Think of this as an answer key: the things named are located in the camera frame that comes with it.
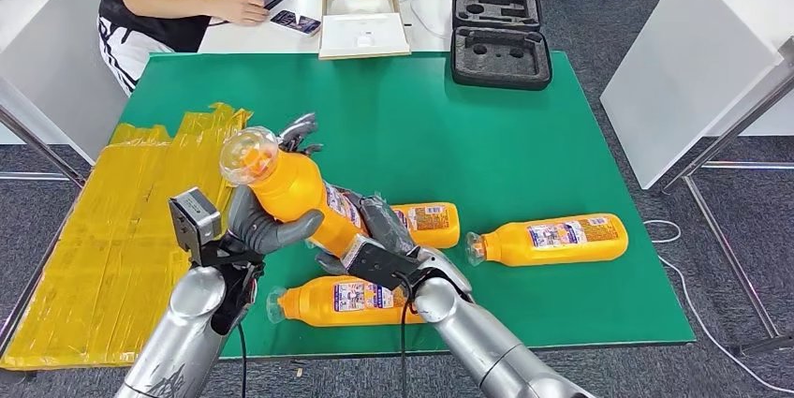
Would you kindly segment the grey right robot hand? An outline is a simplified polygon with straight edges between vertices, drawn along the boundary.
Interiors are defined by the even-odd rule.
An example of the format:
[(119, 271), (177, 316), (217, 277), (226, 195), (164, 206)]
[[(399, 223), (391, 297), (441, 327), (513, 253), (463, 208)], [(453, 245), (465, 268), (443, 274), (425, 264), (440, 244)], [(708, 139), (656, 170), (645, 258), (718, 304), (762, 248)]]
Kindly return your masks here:
[[(386, 201), (378, 195), (364, 197), (352, 190), (338, 190), (359, 211), (369, 237), (380, 243), (385, 251), (407, 258), (416, 259), (418, 257), (420, 245), (414, 241), (405, 224)], [(398, 276), (390, 276), (390, 279), (386, 279), (387, 273), (393, 272), (392, 269), (387, 269), (386, 273), (367, 273), (364, 276), (349, 273), (338, 257), (322, 249), (316, 252), (315, 260), (322, 270), (330, 275), (352, 275), (392, 290), (402, 284), (402, 278)], [(372, 281), (373, 278), (386, 279), (387, 282), (378, 283)]]

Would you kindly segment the person's right hand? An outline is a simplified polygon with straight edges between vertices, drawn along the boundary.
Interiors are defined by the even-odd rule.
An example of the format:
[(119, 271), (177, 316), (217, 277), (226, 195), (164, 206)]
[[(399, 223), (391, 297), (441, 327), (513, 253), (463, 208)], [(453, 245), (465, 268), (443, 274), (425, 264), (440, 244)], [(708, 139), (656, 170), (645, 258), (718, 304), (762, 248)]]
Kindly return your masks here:
[(225, 22), (243, 26), (265, 22), (269, 10), (263, 0), (213, 0), (212, 16)]

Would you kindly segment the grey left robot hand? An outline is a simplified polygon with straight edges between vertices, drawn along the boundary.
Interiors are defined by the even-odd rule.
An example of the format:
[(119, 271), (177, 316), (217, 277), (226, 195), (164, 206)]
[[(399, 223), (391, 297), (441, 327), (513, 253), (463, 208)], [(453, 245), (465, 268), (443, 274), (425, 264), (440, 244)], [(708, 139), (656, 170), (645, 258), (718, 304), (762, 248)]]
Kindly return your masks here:
[[(304, 138), (317, 129), (316, 114), (304, 114), (290, 123), (277, 136), (279, 147), (288, 153), (310, 155), (321, 145), (301, 149)], [(287, 245), (311, 237), (323, 222), (319, 210), (309, 210), (291, 222), (281, 222), (268, 214), (247, 185), (237, 186), (228, 206), (228, 233), (241, 241), (247, 250), (263, 257)]]

